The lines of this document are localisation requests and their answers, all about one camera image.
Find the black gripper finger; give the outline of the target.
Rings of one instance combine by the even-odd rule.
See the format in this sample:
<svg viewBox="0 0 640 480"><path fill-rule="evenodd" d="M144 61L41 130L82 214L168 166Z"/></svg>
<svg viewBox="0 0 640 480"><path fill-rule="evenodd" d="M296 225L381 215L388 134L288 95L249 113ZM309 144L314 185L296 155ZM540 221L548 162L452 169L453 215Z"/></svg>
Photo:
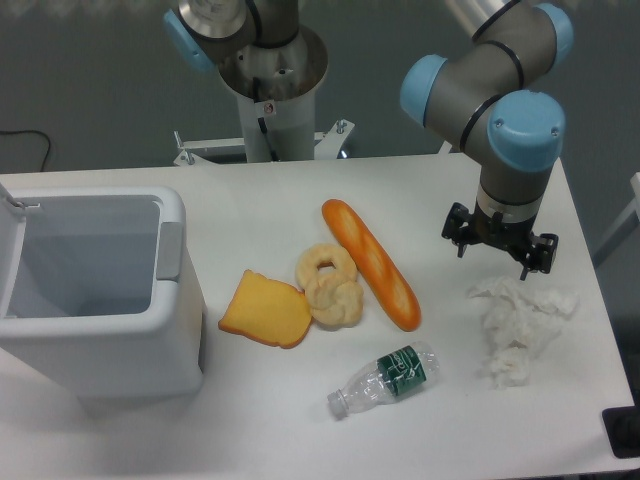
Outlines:
<svg viewBox="0 0 640 480"><path fill-rule="evenodd" d="M520 254L522 270L519 279L525 281L529 273L549 274L553 267L559 237L552 233L532 236L527 249Z"/></svg>
<svg viewBox="0 0 640 480"><path fill-rule="evenodd" d="M474 244L472 220L473 215L458 202L452 204L445 219L441 236L456 246L458 258L462 258L466 248Z"/></svg>

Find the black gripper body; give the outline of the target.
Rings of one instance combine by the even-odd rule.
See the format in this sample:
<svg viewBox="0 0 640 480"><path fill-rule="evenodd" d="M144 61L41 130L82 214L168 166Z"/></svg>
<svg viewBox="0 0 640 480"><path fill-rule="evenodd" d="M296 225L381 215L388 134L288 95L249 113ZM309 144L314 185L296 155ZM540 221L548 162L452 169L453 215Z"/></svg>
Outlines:
<svg viewBox="0 0 640 480"><path fill-rule="evenodd" d="M494 198L477 198L473 212L466 213L471 243L500 250L532 250L537 237L532 228L539 201L508 204Z"/></svg>

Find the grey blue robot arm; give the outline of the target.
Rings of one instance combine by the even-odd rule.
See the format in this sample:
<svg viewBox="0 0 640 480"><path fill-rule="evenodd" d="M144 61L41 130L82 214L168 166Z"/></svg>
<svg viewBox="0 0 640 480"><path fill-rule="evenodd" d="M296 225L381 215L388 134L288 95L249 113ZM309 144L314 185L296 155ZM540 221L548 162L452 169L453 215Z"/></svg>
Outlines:
<svg viewBox="0 0 640 480"><path fill-rule="evenodd" d="M565 114L530 84L560 64L574 33L548 3L451 1L473 48L459 60L418 60L399 94L403 111L481 168L476 204L451 208L442 234L459 250L485 244L525 273L548 273L558 239L535 234L551 170L564 141ZM327 49L303 26L295 1L181 1L164 27L194 69L217 70L236 97L251 162L310 160L315 93Z"/></svg>

